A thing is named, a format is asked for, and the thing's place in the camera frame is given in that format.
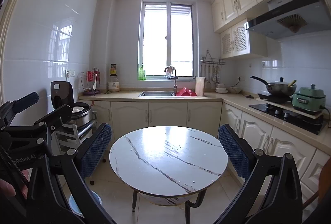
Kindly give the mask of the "person left hand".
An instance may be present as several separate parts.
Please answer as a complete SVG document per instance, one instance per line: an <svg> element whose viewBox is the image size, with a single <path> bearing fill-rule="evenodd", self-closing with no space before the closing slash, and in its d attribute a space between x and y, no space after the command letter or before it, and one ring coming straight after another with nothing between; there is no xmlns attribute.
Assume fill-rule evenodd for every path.
<svg viewBox="0 0 331 224"><path fill-rule="evenodd" d="M15 191L14 187L2 179L0 179L0 191L6 197L13 197L16 195L16 191ZM22 187L21 192L22 192L24 198L27 198L28 188L26 186Z"/></svg>

